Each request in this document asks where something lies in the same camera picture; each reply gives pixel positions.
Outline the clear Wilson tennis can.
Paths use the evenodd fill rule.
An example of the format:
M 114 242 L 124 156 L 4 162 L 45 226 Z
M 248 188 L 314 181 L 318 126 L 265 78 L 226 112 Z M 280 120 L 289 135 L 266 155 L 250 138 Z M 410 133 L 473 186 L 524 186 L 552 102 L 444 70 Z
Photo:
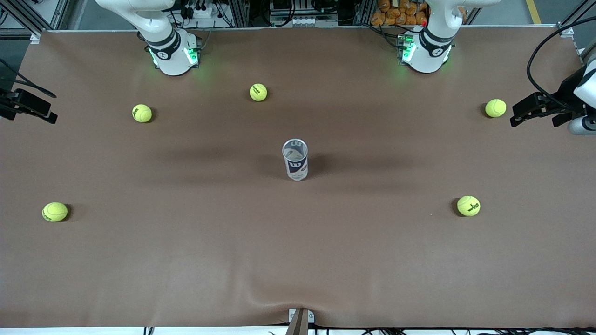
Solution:
M 282 146 L 282 155 L 289 178 L 302 181 L 307 177 L 308 147 L 301 139 L 290 139 Z

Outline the pile of orange objects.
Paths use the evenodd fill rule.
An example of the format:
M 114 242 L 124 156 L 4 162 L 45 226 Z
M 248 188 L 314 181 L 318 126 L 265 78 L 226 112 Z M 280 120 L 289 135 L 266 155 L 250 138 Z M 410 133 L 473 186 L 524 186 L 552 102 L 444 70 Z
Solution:
M 372 26 L 425 26 L 431 13 L 424 0 L 376 0 Z

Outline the white power strip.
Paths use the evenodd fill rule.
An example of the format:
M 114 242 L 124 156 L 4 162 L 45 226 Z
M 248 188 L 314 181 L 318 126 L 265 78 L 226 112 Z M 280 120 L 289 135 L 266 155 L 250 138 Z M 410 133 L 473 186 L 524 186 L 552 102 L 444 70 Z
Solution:
M 219 11 L 213 2 L 188 3 L 181 9 L 183 19 L 215 19 Z

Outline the black electronics unit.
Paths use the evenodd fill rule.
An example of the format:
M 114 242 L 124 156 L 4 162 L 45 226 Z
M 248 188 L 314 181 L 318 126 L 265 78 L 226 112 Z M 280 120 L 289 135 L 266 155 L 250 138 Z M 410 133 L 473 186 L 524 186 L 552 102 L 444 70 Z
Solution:
M 262 0 L 260 15 L 272 27 L 334 27 L 340 0 Z

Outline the brown table mat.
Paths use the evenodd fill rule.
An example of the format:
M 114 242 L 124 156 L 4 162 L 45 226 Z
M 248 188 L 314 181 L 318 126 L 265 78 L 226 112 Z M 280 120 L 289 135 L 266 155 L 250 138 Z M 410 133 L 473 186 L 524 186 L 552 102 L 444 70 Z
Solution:
M 552 31 L 463 28 L 425 75 L 366 28 L 221 30 L 179 77 L 134 33 L 44 33 L 20 69 L 57 123 L 0 121 L 0 327 L 255 326 L 299 307 L 327 327 L 596 327 L 596 136 L 483 112 L 532 92 Z

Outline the aluminium frame profile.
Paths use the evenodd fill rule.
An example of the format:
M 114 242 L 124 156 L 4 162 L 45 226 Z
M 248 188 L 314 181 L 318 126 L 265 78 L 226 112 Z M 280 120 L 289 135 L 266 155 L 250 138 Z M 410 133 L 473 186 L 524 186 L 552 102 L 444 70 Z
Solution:
M 50 26 L 25 0 L 0 0 L 0 6 L 29 34 L 37 38 Z
M 596 0 L 580 0 L 575 8 L 557 23 L 557 27 L 571 25 L 592 16 L 596 16 Z
M 582 64 L 589 64 L 596 60 L 596 37 L 586 47 L 578 48 L 577 53 Z

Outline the grey metal edge bracket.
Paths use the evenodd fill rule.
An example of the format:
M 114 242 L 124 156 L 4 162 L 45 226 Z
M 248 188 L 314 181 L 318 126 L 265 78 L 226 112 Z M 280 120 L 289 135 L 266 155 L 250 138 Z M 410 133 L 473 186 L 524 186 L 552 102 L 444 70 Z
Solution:
M 289 309 L 289 326 L 285 335 L 309 335 L 312 324 L 315 324 L 313 311 L 304 308 Z

